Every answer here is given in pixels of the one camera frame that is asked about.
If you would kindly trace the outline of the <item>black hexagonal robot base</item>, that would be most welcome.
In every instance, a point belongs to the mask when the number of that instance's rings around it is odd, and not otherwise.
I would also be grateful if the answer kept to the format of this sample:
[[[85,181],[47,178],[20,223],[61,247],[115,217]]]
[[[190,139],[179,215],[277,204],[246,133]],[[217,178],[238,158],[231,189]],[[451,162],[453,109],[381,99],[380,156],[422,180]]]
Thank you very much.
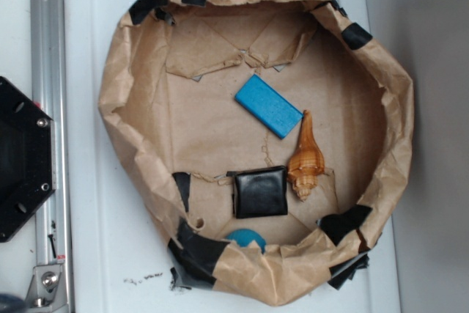
[[[6,243],[55,191],[53,120],[1,77],[1,242]]]

